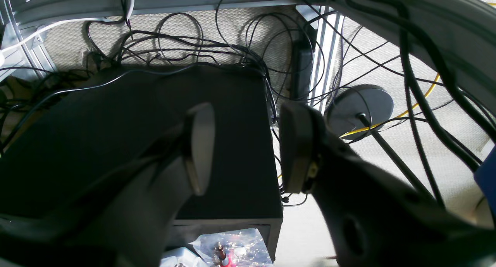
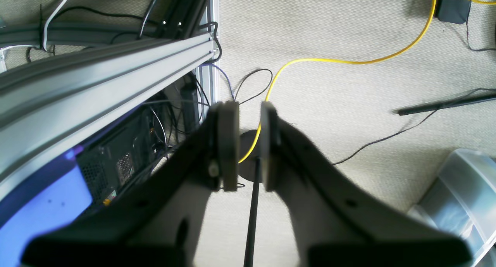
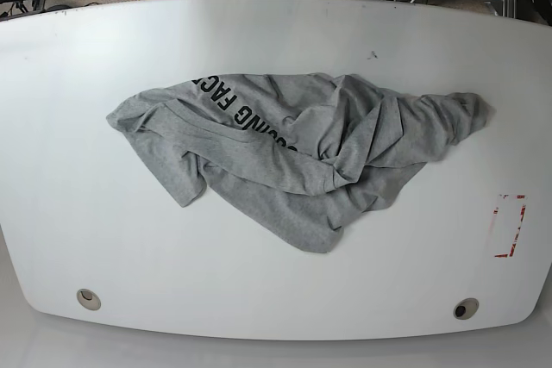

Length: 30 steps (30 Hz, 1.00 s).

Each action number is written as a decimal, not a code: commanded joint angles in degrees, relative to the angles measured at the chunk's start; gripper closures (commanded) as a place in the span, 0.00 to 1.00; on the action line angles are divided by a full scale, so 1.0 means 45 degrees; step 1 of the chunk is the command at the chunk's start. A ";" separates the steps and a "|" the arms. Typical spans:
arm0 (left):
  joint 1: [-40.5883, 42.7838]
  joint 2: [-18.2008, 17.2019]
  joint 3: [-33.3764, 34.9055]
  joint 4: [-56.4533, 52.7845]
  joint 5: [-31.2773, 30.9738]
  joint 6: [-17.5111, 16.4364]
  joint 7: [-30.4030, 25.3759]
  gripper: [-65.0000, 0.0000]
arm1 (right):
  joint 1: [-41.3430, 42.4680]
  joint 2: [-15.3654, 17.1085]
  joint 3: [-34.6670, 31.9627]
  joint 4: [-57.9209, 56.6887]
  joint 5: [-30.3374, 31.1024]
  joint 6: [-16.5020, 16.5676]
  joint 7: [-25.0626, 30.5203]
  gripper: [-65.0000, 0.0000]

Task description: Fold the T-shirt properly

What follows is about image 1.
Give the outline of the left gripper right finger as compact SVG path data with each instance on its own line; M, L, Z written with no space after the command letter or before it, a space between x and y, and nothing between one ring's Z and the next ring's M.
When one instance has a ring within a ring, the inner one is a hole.
M495 230L364 161L319 111L283 104L279 137L283 188L313 196L341 267L481 267L495 258Z

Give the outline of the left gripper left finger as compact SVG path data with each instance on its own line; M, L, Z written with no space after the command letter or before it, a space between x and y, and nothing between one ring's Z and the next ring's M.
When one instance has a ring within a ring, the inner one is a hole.
M157 267L168 232L212 172L215 113L190 108L143 154L42 218L1 233L2 267Z

